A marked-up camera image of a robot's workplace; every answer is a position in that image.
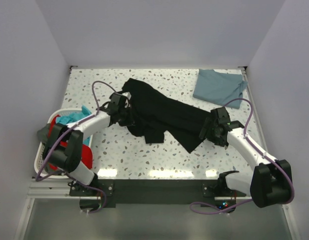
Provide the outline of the black t-shirt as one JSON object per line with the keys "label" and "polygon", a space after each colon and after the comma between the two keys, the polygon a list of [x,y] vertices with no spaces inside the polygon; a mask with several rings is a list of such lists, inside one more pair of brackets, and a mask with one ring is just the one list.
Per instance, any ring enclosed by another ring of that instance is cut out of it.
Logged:
{"label": "black t-shirt", "polygon": [[184,149],[191,153],[203,140],[199,138],[209,111],[166,97],[149,84],[130,78],[122,92],[131,94],[130,103],[134,124],[128,126],[136,137],[147,144],[161,144],[168,131]]}

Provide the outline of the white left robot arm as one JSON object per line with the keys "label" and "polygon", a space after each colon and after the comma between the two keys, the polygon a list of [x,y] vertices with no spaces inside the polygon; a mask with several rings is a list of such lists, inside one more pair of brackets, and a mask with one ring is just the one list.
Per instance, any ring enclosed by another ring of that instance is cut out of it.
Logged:
{"label": "white left robot arm", "polygon": [[49,163],[78,183],[98,188],[98,176],[82,162],[83,141],[96,132],[114,124],[122,127],[134,124],[129,92],[114,92],[110,101],[89,116],[67,125],[56,123],[42,153],[43,163],[37,172],[36,181],[42,181],[51,174],[41,177]]}

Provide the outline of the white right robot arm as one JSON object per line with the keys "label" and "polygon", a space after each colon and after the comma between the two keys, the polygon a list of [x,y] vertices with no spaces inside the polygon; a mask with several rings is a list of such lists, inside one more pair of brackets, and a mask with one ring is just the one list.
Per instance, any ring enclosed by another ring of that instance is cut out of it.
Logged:
{"label": "white right robot arm", "polygon": [[220,173],[216,185],[211,188],[215,194],[239,191],[250,196],[259,208],[288,204],[294,199],[291,165],[265,151],[249,136],[246,125],[231,120],[225,107],[211,111],[199,137],[221,147],[232,146],[252,170],[250,174],[237,170]]}

